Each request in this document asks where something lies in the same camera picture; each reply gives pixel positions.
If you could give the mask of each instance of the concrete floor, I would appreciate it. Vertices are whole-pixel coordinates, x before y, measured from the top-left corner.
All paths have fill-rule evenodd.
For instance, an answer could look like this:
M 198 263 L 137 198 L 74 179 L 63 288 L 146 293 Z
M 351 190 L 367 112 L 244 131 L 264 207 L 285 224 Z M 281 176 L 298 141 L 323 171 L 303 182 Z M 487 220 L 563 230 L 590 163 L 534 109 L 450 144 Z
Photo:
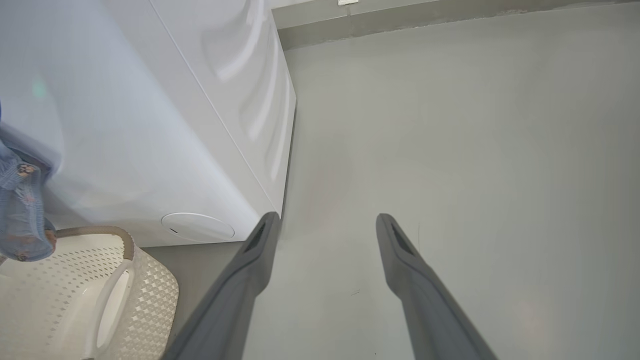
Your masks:
M 245 359 L 413 358 L 380 212 L 499 358 L 640 358 L 640 4 L 286 57 L 298 95 L 286 213 Z M 234 249 L 149 249 L 180 283 L 176 326 Z

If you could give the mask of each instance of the blue cloth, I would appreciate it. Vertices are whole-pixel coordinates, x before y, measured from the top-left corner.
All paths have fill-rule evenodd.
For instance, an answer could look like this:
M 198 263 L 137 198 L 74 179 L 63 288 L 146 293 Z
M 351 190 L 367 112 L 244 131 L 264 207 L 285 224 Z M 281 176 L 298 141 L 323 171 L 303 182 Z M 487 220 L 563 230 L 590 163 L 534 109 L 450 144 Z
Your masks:
M 43 182 L 40 167 L 24 161 L 0 140 L 2 255 L 18 261 L 37 261 L 53 253 L 54 247 L 44 231 L 44 206 L 40 192 Z

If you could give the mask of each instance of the wall outlet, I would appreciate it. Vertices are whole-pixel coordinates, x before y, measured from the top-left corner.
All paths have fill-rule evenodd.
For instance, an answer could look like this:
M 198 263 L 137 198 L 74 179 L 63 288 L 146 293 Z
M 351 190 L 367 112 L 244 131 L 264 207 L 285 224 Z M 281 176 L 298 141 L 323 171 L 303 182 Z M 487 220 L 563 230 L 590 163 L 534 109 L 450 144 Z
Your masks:
M 355 4 L 358 0 L 338 0 L 338 6 L 344 6 L 349 4 Z

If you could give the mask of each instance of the white washing machine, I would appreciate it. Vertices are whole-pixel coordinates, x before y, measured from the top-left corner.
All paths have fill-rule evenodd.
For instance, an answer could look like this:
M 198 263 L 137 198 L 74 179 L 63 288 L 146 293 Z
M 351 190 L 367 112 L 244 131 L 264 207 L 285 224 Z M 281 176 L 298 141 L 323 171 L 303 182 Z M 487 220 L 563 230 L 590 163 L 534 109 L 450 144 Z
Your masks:
M 57 227 L 242 241 L 281 213 L 296 95 L 265 0 L 0 4 L 4 139 L 50 163 Z

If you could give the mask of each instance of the white plastic laundry basket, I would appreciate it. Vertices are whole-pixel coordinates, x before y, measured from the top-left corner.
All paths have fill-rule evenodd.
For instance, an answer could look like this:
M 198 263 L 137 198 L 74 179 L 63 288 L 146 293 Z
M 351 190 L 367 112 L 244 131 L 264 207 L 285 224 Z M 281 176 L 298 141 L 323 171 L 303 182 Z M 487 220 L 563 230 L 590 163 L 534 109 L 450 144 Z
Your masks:
M 60 230 L 51 257 L 0 264 L 0 359 L 155 360 L 177 300 L 173 275 L 124 230 Z

